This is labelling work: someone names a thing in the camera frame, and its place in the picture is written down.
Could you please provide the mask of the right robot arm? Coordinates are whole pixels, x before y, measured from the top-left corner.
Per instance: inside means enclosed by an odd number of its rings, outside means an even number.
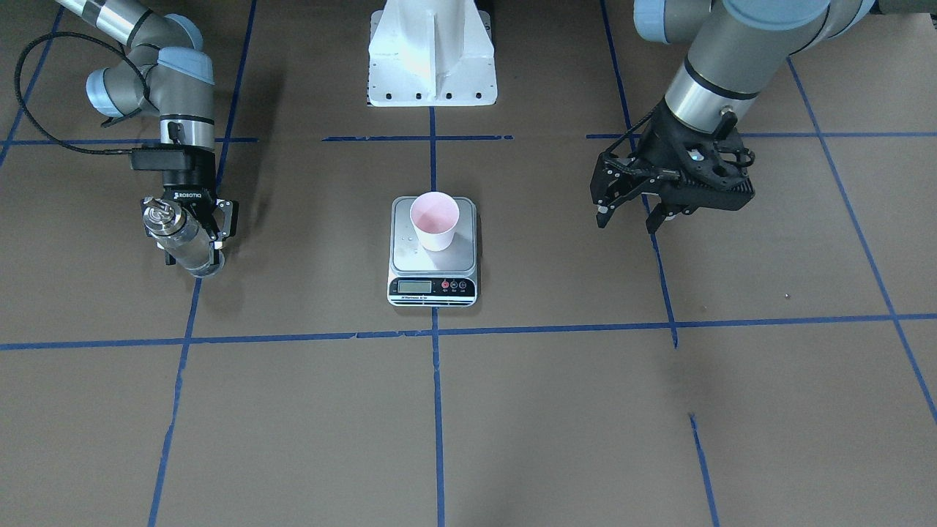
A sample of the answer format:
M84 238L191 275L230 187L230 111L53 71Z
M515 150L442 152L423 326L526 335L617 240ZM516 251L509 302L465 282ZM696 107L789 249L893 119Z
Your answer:
M61 5L120 44L121 62L92 71L85 83L106 124L160 120L157 143L128 154L133 170L162 177L162 193L141 201L147 236L170 266L194 277L217 274L224 242L236 230L237 204L215 190L214 70L201 31L182 15L157 14L138 1Z

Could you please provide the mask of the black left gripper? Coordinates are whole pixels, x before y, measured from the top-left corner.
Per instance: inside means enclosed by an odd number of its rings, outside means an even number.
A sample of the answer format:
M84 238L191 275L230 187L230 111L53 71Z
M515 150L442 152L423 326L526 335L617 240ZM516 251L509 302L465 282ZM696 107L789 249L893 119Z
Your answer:
M667 220L698 208L746 206L755 195L747 175L754 153L737 123L736 111L725 106L714 131L690 129L660 101L597 157L590 180L597 227L605 229L622 204L642 195L660 199L646 218L652 236Z

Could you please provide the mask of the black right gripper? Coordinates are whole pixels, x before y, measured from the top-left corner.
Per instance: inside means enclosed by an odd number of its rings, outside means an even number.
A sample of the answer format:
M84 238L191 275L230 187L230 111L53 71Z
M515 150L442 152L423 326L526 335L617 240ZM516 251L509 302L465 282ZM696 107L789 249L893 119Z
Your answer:
M222 238L235 236L238 201L221 200L215 184L215 154L198 146L143 146L130 153L134 171L158 171L162 177L162 200L181 204L204 227L212 239L209 268L221 269L225 263ZM163 244L166 266L174 266L176 258Z

